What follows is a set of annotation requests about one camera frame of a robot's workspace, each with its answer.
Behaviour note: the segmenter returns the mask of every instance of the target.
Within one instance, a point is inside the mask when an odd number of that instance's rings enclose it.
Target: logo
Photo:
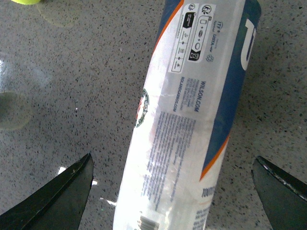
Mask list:
[[[148,112],[148,105],[149,105],[149,96],[145,89],[143,89],[143,93],[139,102],[138,112],[136,114],[136,127],[139,127]]]
[[[254,45],[254,38],[256,35],[256,28],[250,19],[246,19],[245,27],[247,28],[242,51],[241,51],[241,65],[244,70],[248,67],[251,49]]]
[[[210,5],[205,5],[202,9],[201,9],[201,12],[203,14],[209,14],[211,12],[212,8]]]
[[[192,11],[195,8],[195,4],[190,4],[189,5],[189,10]]]
[[[223,27],[223,22],[218,22],[217,25],[216,25],[216,27],[217,27],[219,30],[221,30],[222,27]]]
[[[191,51],[189,60],[197,61],[199,58],[200,58],[200,54],[199,53],[193,53]]]
[[[211,39],[210,52],[212,52],[212,50],[213,50],[213,46],[215,44],[215,39],[216,39],[216,34],[213,34],[212,39]]]
[[[209,55],[207,55],[206,60],[207,60],[208,62],[213,62],[214,57],[213,57],[211,54],[209,54]]]

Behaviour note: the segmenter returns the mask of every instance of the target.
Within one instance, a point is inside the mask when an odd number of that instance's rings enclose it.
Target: barcode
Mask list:
[[[141,216],[141,230],[159,230],[159,223]]]

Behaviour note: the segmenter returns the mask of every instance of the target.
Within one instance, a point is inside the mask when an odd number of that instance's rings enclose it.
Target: green circular logo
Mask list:
[[[143,89],[143,93],[139,102],[138,112],[136,114],[136,127],[139,127],[148,112],[148,105],[149,105],[149,96],[145,89]]]

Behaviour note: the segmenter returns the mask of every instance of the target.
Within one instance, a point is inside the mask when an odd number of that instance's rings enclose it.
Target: speckled countertop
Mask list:
[[[307,182],[307,4],[260,4],[210,230],[270,229],[250,173],[256,155]],[[0,214],[91,151],[97,183],[80,229],[112,229],[163,7],[163,0],[1,2],[0,105],[11,110],[0,120]]]

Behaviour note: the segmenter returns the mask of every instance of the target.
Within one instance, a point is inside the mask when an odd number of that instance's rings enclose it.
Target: yellow tennis ball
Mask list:
[[[14,2],[23,4],[23,5],[33,5],[38,3],[40,0],[12,0]]]

